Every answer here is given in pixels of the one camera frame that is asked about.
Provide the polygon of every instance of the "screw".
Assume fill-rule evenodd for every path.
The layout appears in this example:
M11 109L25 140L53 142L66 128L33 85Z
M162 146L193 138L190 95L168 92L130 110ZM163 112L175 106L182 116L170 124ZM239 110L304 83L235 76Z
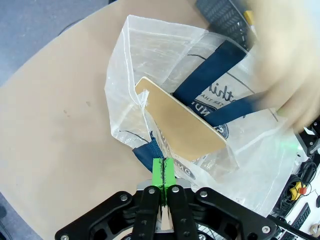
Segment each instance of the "screw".
M62 235L60 239L61 240L69 240L69 237L68 237L68 235Z
M120 197L120 199L121 199L121 201L125 202L125 201L128 200L128 197L127 197L127 195L122 195L122 196Z
M268 234L268 233L270 233L270 227L269 226L263 226L262 227L262 232L264 233L264 234Z
M199 240L206 240L206 236L203 234L199 234Z
M174 192L174 193L179 192L179 188L178 188L177 186L174 186L174 187L172 188L172 192Z
M202 191L200 192L200 196L205 198L206 196L208 196L208 193L206 191Z
M149 188L149 193L150 194L154 194L156 191L155 191L155 189L154 188Z

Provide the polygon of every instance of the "red button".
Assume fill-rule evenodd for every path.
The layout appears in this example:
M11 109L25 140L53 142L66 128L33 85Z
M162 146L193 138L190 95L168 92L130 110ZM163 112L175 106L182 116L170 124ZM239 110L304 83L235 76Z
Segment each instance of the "red button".
M299 188L299 193L305 195L307 193L307 188L306 187L300 187Z

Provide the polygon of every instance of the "yellow object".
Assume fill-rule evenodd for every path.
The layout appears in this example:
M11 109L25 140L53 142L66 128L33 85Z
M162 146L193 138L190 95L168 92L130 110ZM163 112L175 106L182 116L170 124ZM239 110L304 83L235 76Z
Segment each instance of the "yellow object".
M295 183L295 187L290 188L290 192L292 195L292 197L291 197L292 201L296 201L300 197L300 195L301 195L301 193L299 193L300 188L302 188L302 183L300 181L297 181Z
M254 25L254 13L251 10L245 11L243 15L250 26Z

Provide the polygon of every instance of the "wooden board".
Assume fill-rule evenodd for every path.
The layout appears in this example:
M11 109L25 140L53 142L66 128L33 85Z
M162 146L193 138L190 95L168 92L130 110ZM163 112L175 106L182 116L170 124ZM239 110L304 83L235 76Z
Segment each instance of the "wooden board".
M144 90L149 91L146 110L177 155L193 161L226 146L213 127L146 77L135 86L137 94Z

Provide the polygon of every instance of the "translucent plastic bag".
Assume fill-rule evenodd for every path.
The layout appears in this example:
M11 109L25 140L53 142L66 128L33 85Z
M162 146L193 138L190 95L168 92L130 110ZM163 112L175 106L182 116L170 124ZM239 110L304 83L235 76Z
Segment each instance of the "translucent plastic bag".
M142 77L174 92L225 40L205 29L129 15L107 68L105 94L111 134L137 148L151 141L152 131L163 155L175 159L178 177L188 179L195 188L211 187L266 216L291 173L297 150L291 147L297 145L294 137L281 137L284 119L266 109L220 125L215 129L226 139L227 147L190 162L172 151L145 110L148 91L135 92ZM253 56L248 54L189 107L205 115L255 93L252 62Z

